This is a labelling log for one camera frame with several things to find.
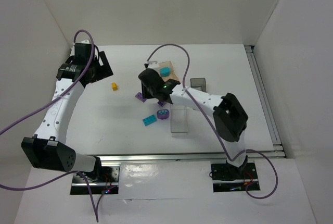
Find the purple round flower lego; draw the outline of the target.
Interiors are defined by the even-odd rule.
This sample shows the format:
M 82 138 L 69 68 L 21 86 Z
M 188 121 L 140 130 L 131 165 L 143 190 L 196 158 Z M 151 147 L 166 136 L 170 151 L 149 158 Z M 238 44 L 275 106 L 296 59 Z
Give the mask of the purple round flower lego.
M 170 111 L 168 109 L 160 109 L 157 111 L 157 118 L 160 120 L 166 120 L 170 116 Z

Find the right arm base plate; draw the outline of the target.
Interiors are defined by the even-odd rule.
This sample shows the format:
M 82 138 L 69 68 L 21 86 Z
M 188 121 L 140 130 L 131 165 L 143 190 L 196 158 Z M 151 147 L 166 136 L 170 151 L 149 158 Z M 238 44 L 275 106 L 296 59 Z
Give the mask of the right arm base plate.
M 241 173 L 232 172 L 227 163 L 211 164 L 209 177 L 212 179 L 213 192 L 259 191 L 260 184 L 255 163 L 247 163 Z

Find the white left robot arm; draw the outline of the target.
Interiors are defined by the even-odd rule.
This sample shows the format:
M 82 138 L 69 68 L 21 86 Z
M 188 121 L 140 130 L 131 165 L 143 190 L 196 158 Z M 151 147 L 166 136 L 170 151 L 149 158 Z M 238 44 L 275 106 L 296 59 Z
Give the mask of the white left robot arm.
M 34 135 L 23 138 L 21 143 L 34 168 L 80 171 L 93 181 L 105 173 L 100 158 L 77 153 L 66 145 L 66 136 L 74 108 L 85 87 L 112 75 L 105 52 L 87 40 L 74 44 L 70 57 L 56 75 L 55 103 L 49 106 Z

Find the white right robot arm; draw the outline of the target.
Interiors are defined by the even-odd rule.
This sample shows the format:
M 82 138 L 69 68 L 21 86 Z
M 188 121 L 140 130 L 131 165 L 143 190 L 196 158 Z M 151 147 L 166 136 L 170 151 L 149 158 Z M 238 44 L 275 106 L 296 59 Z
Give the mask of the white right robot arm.
M 227 162 L 236 168 L 245 165 L 247 154 L 244 138 L 248 115 L 234 94 L 214 95 L 185 86 L 174 79 L 164 81 L 156 61 L 147 61 L 144 66 L 144 71 L 138 75 L 144 98 L 156 98 L 201 112 L 213 127 L 227 155 Z

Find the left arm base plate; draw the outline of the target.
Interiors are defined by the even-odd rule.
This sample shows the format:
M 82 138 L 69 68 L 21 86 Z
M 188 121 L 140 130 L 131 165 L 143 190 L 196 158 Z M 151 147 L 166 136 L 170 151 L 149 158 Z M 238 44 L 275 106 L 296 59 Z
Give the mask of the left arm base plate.
M 101 195 L 105 191 L 107 195 L 119 193 L 120 165 L 103 166 L 101 174 L 95 177 L 83 174 L 89 182 L 93 195 Z M 86 182 L 78 173 L 72 177 L 70 195 L 89 195 Z

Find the small yellow lego cube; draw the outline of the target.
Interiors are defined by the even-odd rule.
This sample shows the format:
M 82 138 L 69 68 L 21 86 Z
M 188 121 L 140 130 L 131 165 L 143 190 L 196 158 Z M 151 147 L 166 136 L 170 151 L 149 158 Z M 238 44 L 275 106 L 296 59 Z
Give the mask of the small yellow lego cube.
M 113 83 L 111 84 L 111 86 L 112 86 L 112 90 L 113 90 L 113 91 L 116 91 L 116 90 L 118 89 L 118 86 L 117 86 L 117 84 L 116 84 L 115 82 L 113 82 Z

